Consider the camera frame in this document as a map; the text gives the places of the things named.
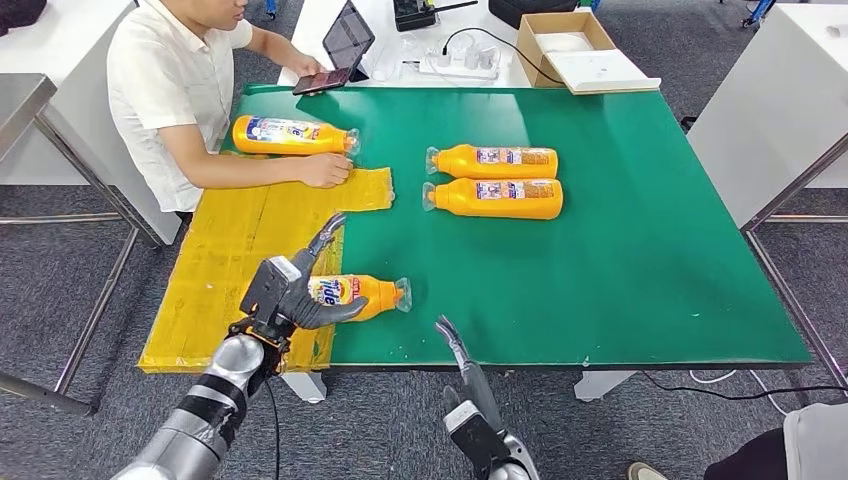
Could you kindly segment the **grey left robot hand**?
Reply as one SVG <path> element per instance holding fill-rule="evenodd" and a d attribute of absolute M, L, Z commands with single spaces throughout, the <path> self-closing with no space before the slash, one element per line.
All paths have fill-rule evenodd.
<path fill-rule="evenodd" d="M 312 297 L 308 288 L 318 257 L 333 242 L 335 232 L 345 224 L 346 217 L 345 213 L 333 214 L 292 259 L 280 256 L 272 261 L 288 281 L 278 303 L 279 313 L 300 328 L 314 330 L 352 320 L 368 304 L 367 297 L 360 297 L 345 305 L 323 305 Z"/>

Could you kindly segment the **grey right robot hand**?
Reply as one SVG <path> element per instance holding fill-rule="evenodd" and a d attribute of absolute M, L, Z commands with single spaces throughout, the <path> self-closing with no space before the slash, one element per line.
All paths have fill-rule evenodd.
<path fill-rule="evenodd" d="M 504 423 L 486 375 L 481 366 L 471 358 L 458 329 L 444 314 L 439 315 L 435 327 L 454 354 L 468 398 L 475 403 L 497 433 L 503 432 Z"/>

